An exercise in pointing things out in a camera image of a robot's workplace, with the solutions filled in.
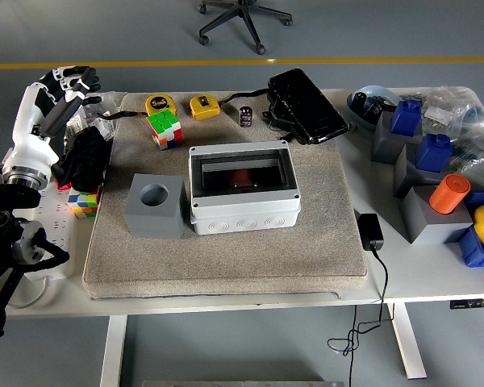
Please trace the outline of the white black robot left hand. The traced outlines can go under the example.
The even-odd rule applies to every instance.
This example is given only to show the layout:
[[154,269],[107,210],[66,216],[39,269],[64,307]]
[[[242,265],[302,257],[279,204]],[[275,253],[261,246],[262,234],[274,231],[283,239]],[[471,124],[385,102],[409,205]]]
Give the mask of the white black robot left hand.
[[59,160],[50,141],[65,130],[88,93],[100,89],[96,69],[63,66],[29,85],[23,94],[12,132],[14,147],[3,162],[2,178],[42,186]]

